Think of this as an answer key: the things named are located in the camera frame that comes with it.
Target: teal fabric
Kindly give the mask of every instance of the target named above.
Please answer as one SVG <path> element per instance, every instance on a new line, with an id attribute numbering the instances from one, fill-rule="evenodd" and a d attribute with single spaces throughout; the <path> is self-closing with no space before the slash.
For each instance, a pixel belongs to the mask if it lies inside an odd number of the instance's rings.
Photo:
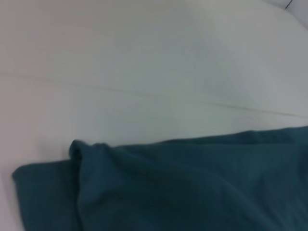
<path id="1" fill-rule="evenodd" d="M 26 231 L 308 230 L 308 127 L 70 157 L 13 173 Z"/>

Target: teal cloth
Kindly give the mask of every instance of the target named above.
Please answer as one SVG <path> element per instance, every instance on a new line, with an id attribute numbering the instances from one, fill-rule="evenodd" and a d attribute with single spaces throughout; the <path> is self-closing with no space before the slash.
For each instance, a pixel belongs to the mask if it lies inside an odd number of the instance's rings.
<path id="1" fill-rule="evenodd" d="M 70 157 L 13 173 L 26 231 L 308 230 L 308 127 Z"/>

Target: wrinkled fabric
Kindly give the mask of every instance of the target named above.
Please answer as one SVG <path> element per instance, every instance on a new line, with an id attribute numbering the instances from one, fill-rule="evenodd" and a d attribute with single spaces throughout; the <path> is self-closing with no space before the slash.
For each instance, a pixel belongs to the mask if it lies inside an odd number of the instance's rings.
<path id="1" fill-rule="evenodd" d="M 26 231 L 308 230 L 308 127 L 69 152 L 13 173 Z"/>

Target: dark green blanket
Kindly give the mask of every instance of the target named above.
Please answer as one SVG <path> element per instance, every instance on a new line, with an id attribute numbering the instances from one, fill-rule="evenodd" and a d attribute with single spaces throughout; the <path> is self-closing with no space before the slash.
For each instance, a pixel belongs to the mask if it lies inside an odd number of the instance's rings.
<path id="1" fill-rule="evenodd" d="M 308 127 L 70 156 L 13 173 L 26 231 L 308 230 Z"/>

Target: teal towel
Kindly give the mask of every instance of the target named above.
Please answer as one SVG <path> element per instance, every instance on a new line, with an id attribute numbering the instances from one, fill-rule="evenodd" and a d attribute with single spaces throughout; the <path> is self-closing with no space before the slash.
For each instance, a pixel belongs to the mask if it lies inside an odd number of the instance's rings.
<path id="1" fill-rule="evenodd" d="M 26 231 L 308 230 L 308 127 L 70 157 L 13 173 Z"/>

